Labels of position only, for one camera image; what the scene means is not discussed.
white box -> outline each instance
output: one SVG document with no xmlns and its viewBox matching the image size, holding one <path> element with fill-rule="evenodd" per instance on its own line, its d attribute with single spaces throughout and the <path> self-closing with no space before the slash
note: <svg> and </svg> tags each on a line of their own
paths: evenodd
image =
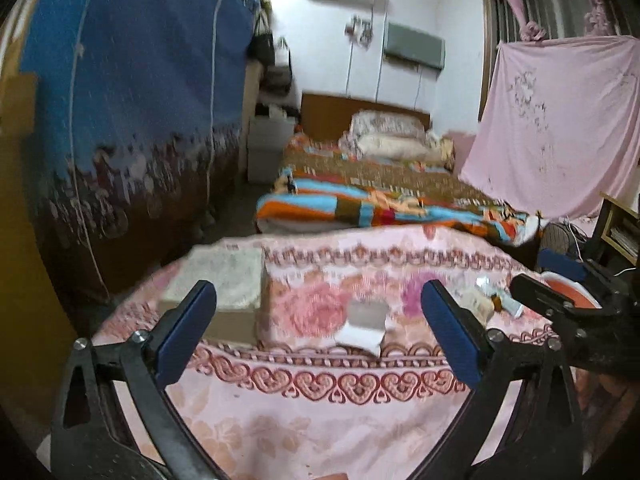
<svg viewBox="0 0 640 480">
<path fill-rule="evenodd" d="M 255 345 L 255 323 L 267 298 L 264 251 L 195 246 L 162 294 L 159 313 L 178 306 L 198 280 L 213 283 L 217 296 L 216 313 L 203 338 Z"/>
<path fill-rule="evenodd" d="M 249 124 L 247 180 L 272 184 L 278 177 L 282 150 L 291 140 L 295 119 L 255 117 Z"/>
</svg>

cardboard box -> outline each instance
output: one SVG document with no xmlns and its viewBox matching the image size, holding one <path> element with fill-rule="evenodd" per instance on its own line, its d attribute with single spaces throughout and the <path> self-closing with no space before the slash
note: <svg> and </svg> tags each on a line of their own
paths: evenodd
<svg viewBox="0 0 640 480">
<path fill-rule="evenodd" d="M 268 298 L 264 251 L 219 246 L 193 248 L 162 295 L 159 313 L 178 306 L 198 280 L 213 283 L 218 298 L 216 313 L 203 338 L 254 346 L 256 320 Z"/>
</svg>

wooden shelf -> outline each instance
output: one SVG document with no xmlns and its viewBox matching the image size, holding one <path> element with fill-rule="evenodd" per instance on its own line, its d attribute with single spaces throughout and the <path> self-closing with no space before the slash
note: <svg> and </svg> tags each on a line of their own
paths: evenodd
<svg viewBox="0 0 640 480">
<path fill-rule="evenodd" d="M 607 235 L 602 235 L 602 240 L 613 247 L 617 252 L 619 252 L 622 256 L 624 256 L 632 265 L 636 264 L 636 258 L 632 254 L 630 254 L 623 246 L 621 246 L 617 241 L 613 238 L 609 238 Z"/>
<path fill-rule="evenodd" d="M 638 257 L 633 256 L 620 243 L 615 241 L 611 236 L 611 230 L 613 228 L 618 228 L 625 219 L 630 221 L 632 225 L 636 225 L 638 222 L 638 213 L 609 195 L 604 193 L 601 195 L 605 202 L 609 202 L 609 207 L 604 209 L 607 217 L 604 229 L 601 231 L 600 238 L 604 243 L 620 254 L 620 256 L 628 260 L 633 266 L 636 266 L 638 264 Z"/>
</svg>

pink floral bedspread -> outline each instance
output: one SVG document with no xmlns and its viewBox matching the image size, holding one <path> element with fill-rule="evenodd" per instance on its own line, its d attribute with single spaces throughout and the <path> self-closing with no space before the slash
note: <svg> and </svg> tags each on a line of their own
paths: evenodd
<svg viewBox="0 0 640 480">
<path fill-rule="evenodd" d="M 306 480 L 337 472 L 351 480 L 404 479 L 468 394 L 421 314 L 422 284 L 439 278 L 460 286 L 487 275 L 506 286 L 512 276 L 529 272 L 481 238 L 433 226 L 220 243 L 266 250 L 270 307 L 259 327 L 262 342 L 253 349 L 201 342 L 168 394 L 234 480 Z M 179 266 L 153 275 L 107 320 L 95 343 L 153 327 L 158 297 Z M 394 327 L 381 358 L 333 340 L 353 297 L 383 298 L 390 306 Z M 545 319 L 528 309 L 519 320 L 496 314 L 490 326 L 534 344 L 549 332 Z M 516 390 L 478 460 L 497 447 Z M 141 450 L 159 460 L 126 387 L 119 392 Z"/>
</svg>

black bag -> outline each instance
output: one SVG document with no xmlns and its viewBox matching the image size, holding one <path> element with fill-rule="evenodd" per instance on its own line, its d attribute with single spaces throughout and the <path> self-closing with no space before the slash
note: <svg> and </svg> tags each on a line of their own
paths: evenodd
<svg viewBox="0 0 640 480">
<path fill-rule="evenodd" d="M 542 231 L 540 248 L 551 249 L 558 254 L 564 254 L 572 260 L 582 259 L 587 243 L 587 237 L 571 223 L 551 222 Z"/>
<path fill-rule="evenodd" d="M 246 54 L 251 59 L 257 59 L 265 68 L 275 63 L 275 48 L 273 47 L 273 34 L 267 24 L 264 11 L 261 10 L 255 22 L 254 36 L 249 43 Z"/>
<path fill-rule="evenodd" d="M 291 68 L 291 51 L 284 38 L 278 39 L 274 57 L 274 64 L 264 71 L 260 90 L 278 97 L 286 97 L 291 92 L 293 70 Z"/>
</svg>

